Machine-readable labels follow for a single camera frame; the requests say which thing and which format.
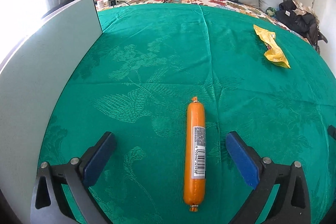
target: white board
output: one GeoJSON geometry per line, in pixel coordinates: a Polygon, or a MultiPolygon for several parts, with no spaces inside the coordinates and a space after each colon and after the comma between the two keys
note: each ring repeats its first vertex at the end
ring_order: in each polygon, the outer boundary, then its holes
{"type": "Polygon", "coordinates": [[[30,223],[50,116],[71,74],[101,34],[93,0],[77,0],[44,18],[0,65],[0,188],[23,224],[30,223]]]}

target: beige cloth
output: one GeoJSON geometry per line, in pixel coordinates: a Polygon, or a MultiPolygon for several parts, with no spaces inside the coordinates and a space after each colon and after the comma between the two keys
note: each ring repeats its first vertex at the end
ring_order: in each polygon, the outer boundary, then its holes
{"type": "Polygon", "coordinates": [[[303,5],[301,2],[298,2],[298,0],[293,0],[293,3],[296,6],[296,9],[294,10],[294,13],[296,15],[302,15],[303,16],[306,13],[310,13],[310,14],[312,14],[316,18],[316,23],[317,24],[320,23],[317,15],[315,14],[314,10],[310,6],[307,7],[307,6],[303,5]]]}

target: blue gripper pad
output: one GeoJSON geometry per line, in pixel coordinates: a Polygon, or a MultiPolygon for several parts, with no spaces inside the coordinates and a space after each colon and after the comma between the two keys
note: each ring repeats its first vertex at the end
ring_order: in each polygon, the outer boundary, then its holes
{"type": "Polygon", "coordinates": [[[236,132],[230,132],[226,135],[226,149],[235,162],[245,183],[256,189],[260,181],[258,167],[239,142],[238,138],[240,137],[236,137],[235,134],[238,135],[236,132]]]}
{"type": "Polygon", "coordinates": [[[103,171],[115,148],[116,137],[110,133],[83,168],[83,185],[85,187],[96,184],[100,173],[103,171]]]}

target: green cloth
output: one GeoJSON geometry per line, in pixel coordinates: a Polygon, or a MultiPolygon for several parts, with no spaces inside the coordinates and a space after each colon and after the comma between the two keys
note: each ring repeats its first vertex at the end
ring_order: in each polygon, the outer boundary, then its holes
{"type": "Polygon", "coordinates": [[[134,5],[98,16],[103,34],[55,106],[39,163],[66,163],[111,131],[117,149],[90,190],[114,224],[225,224],[251,192],[225,148],[235,130],[261,156],[302,163],[312,223],[322,219],[335,198],[336,141],[326,130],[336,125],[336,79],[308,43],[269,22],[201,5],[134,5]],[[266,60],[253,24],[276,33],[292,69],[266,60]],[[193,96],[204,104],[207,138],[197,213],[182,199],[193,96]]]}

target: floral bedspread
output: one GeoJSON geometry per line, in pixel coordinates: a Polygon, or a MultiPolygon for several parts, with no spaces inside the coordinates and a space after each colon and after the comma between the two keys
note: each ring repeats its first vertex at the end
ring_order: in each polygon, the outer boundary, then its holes
{"type": "Polygon", "coordinates": [[[97,9],[97,11],[107,10],[107,9],[113,9],[117,7],[122,6],[128,6],[128,5],[136,5],[136,4],[149,4],[149,3],[183,3],[183,4],[196,4],[196,5],[204,5],[204,6],[211,6],[211,7],[217,7],[221,9],[227,9],[232,10],[241,14],[249,15],[251,17],[256,17],[259,19],[262,19],[264,21],[270,22],[274,25],[279,26],[280,28],[287,30],[296,36],[302,38],[307,43],[308,40],[306,38],[303,38],[298,33],[290,30],[286,25],[282,24],[281,22],[277,21],[275,18],[270,17],[269,15],[265,14],[263,11],[240,3],[236,3],[229,0],[123,0],[118,5],[112,6],[105,6],[104,8],[97,9]]]}

